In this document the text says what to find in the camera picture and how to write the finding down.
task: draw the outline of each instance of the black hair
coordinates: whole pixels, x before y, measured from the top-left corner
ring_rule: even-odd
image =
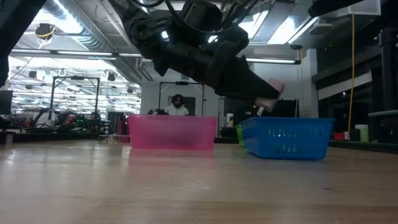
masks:
[[[176,94],[172,98],[172,103],[177,99],[180,98],[181,105],[185,104],[184,97],[181,94]]]

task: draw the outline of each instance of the metal frame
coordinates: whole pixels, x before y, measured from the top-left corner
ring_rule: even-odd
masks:
[[[53,103],[54,103],[54,91],[55,91],[55,88],[58,87],[60,84],[62,84],[62,82],[65,79],[67,79],[67,78],[69,78],[71,80],[76,79],[76,78],[79,79],[79,80],[84,80],[84,79],[97,80],[97,91],[96,91],[96,97],[95,97],[95,113],[97,113],[97,110],[98,110],[98,95],[100,93],[100,78],[90,78],[90,77],[58,77],[58,76],[53,77],[52,89],[51,89],[50,109],[52,109]],[[56,84],[55,81],[57,79],[62,79],[62,81],[60,83]]]
[[[190,83],[190,82],[160,82],[159,83],[159,105],[158,109],[160,109],[160,98],[162,96],[162,85],[163,84],[176,84],[176,85],[201,85],[202,86],[202,96],[201,96],[201,115],[203,116],[203,110],[204,110],[204,105],[205,105],[205,86],[204,84],[201,83]]]

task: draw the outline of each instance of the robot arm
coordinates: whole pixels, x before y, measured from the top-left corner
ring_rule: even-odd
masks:
[[[259,97],[278,98],[279,92],[249,69],[246,58],[236,56],[249,44],[248,34],[237,24],[258,0],[253,0],[247,9],[235,7],[230,14],[240,13],[241,19],[233,24],[222,22],[222,12],[201,0],[188,0],[180,15],[161,19],[152,18],[130,0],[123,1],[127,8],[109,0],[130,41],[144,58],[152,59],[159,75],[164,76],[171,68],[228,98],[251,101]],[[223,30],[213,32],[220,27]],[[209,43],[212,35],[217,38]]]

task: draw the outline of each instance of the green container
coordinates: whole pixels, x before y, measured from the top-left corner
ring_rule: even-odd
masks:
[[[242,126],[239,124],[235,126],[236,132],[238,133],[238,140],[239,140],[239,145],[241,147],[244,147],[244,141],[243,141],[243,134],[242,134]]]

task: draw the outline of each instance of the table surface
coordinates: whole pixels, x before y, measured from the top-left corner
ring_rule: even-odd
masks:
[[[324,161],[62,141],[0,148],[1,224],[398,223],[398,155]]]

